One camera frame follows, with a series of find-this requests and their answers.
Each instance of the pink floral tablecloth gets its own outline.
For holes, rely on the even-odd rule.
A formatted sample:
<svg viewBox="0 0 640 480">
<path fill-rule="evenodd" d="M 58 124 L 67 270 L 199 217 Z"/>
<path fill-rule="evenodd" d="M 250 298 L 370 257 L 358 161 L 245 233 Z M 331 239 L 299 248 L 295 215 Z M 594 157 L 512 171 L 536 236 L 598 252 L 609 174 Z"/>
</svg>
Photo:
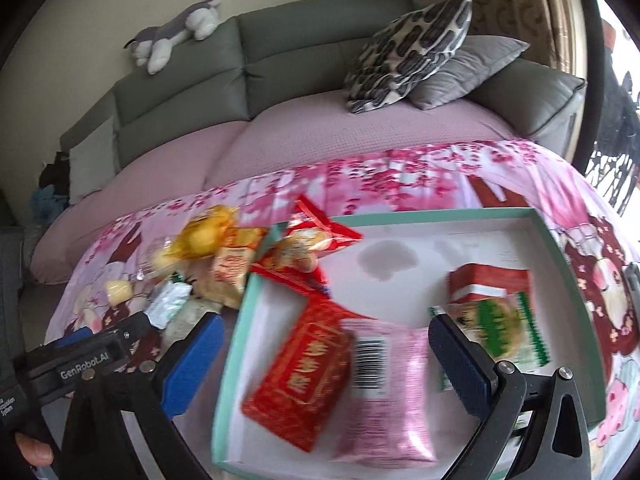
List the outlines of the pink floral tablecloth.
<svg viewBox="0 0 640 480">
<path fill-rule="evenodd" d="M 607 416 L 590 434 L 593 478 L 610 479 L 640 439 L 640 332 L 622 278 L 638 247 L 620 218 L 580 174 L 530 142 L 502 140 L 415 146 L 369 153 L 240 180 L 119 218 L 84 254 L 47 330 L 47 341 L 82 326 L 97 332 L 141 310 L 148 291 L 108 307 L 105 280 L 137 271 L 156 238 L 175 235 L 190 217 L 223 203 L 245 226 L 289 217 L 305 193 L 329 215 L 531 206 L 573 267 L 603 352 Z M 158 334 L 141 341 L 132 366 L 159 352 Z"/>
</svg>

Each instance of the pink snack package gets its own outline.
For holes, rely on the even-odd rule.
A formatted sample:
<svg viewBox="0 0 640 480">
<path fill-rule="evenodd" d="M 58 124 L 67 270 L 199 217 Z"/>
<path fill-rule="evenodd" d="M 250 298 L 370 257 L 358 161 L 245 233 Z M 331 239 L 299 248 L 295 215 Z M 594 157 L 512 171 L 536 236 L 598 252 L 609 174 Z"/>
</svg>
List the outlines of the pink snack package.
<svg viewBox="0 0 640 480">
<path fill-rule="evenodd" d="M 428 339 L 376 319 L 344 319 L 353 337 L 351 397 L 334 460 L 386 468 L 436 462 L 424 415 Z"/>
</svg>

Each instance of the black and white pillow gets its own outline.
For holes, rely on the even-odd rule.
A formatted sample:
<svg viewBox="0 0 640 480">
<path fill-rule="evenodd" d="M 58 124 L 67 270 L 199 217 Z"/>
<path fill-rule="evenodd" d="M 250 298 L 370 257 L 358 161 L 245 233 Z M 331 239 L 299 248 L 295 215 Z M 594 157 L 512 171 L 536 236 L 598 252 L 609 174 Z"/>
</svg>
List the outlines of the black and white pillow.
<svg viewBox="0 0 640 480">
<path fill-rule="evenodd" d="M 433 75 L 465 39 L 471 0 L 445 0 L 414 10 L 377 32 L 344 81 L 354 113 L 399 101 Z"/>
</svg>

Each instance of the stuffed animal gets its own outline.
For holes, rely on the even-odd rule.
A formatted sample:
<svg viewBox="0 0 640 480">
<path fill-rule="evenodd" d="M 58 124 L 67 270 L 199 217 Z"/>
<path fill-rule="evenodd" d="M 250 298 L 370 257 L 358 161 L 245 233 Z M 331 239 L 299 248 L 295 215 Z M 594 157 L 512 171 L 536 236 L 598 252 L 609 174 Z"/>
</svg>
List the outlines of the stuffed animal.
<svg viewBox="0 0 640 480">
<path fill-rule="evenodd" d="M 208 38 L 222 23 L 216 7 L 220 0 L 205 0 L 187 7 L 170 22 L 160 27 L 143 28 L 127 42 L 136 65 L 146 63 L 150 74 L 160 72 L 168 63 L 175 45 L 193 36 L 197 41 Z"/>
</svg>

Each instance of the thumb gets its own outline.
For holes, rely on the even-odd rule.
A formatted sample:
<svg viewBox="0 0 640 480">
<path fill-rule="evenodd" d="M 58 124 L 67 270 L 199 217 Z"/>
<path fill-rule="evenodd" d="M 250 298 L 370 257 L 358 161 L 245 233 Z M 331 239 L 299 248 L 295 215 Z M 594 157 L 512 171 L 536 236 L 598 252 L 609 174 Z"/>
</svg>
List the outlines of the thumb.
<svg viewBox="0 0 640 480">
<path fill-rule="evenodd" d="M 21 433 L 15 434 L 15 443 L 20 448 L 24 459 L 31 465 L 44 467 L 53 462 L 53 452 L 47 444 Z"/>
</svg>

